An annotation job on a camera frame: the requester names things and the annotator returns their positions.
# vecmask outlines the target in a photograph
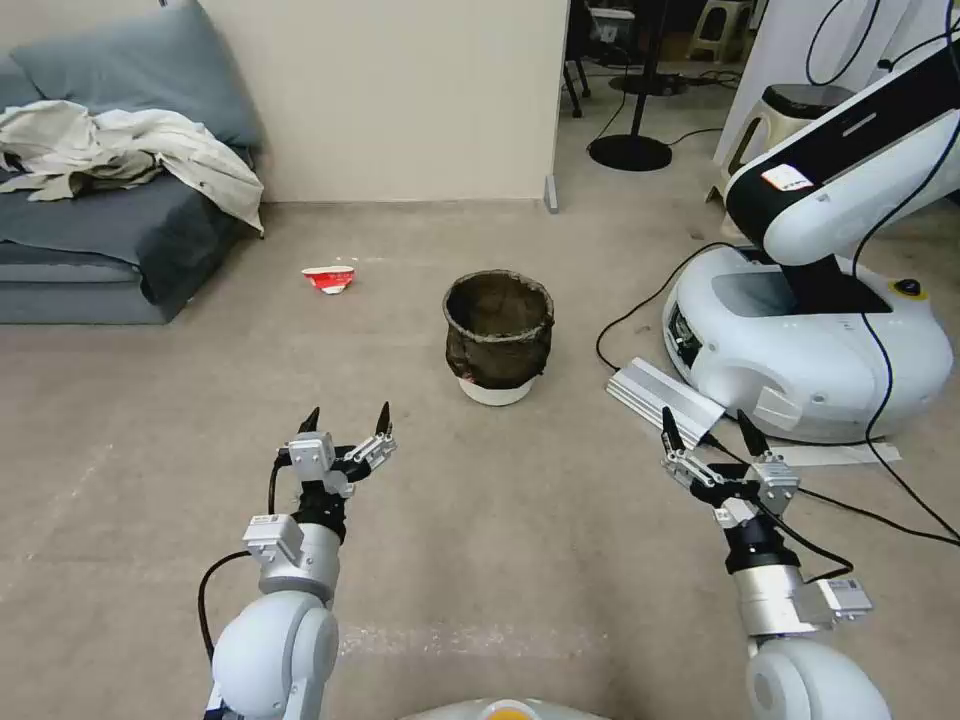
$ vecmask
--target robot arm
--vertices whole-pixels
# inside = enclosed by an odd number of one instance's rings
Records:
[[[949,52],[891,73],[741,168],[726,193],[740,230],[783,266],[849,251],[919,186],[947,146],[960,107]],[[955,147],[890,222],[958,187]]]
[[[260,563],[263,596],[223,631],[213,656],[214,691],[207,715],[247,720],[316,720],[337,659],[331,612],[338,553],[346,535],[344,506],[357,480],[396,450],[389,405],[376,432],[360,445],[336,447],[317,432],[317,411],[280,452],[303,492],[291,515],[258,515],[243,542]]]
[[[852,578],[804,583],[800,561],[775,521],[799,478],[739,416],[753,456],[748,466],[707,465],[688,453],[669,408],[663,411],[664,467],[690,494],[714,508],[730,547],[727,572],[740,595],[749,639],[747,695],[757,720],[889,720],[883,697],[849,658],[810,636],[855,620],[872,604]]]

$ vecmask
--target aluminum profile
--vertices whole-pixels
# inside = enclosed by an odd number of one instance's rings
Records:
[[[663,408],[669,407],[688,448],[699,445],[724,412],[710,398],[640,358],[610,378],[607,392],[658,430],[663,430]]]

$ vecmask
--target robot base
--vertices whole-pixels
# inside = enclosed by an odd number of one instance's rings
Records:
[[[468,700],[411,715],[404,720],[604,720],[541,700]]]
[[[849,275],[851,262],[838,258]],[[940,393],[953,351],[925,293],[905,295],[860,268],[891,311],[868,313],[890,357],[894,386],[874,436],[899,430]],[[697,391],[742,409],[764,433],[801,442],[864,439],[887,389],[887,370],[857,313],[791,314],[793,294],[776,265],[718,248],[691,261],[663,312],[667,352]]]

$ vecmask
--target metal stand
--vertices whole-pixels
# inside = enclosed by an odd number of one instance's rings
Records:
[[[647,101],[647,88],[653,87],[657,74],[657,61],[666,29],[669,0],[662,0],[655,32],[647,45],[647,60],[643,68],[643,92],[637,94],[637,107],[633,112],[633,127],[629,135],[608,135],[590,143],[587,152],[596,162],[615,170],[648,172],[667,167],[673,159],[673,151],[664,143],[640,135],[640,122]]]

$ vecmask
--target gray pillow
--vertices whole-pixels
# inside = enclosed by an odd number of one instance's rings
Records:
[[[249,96],[196,0],[10,55],[44,97],[107,110],[174,110],[230,145],[256,146]]]
[[[6,55],[0,55],[0,112],[37,100],[43,100],[43,95],[23,74],[20,66]]]

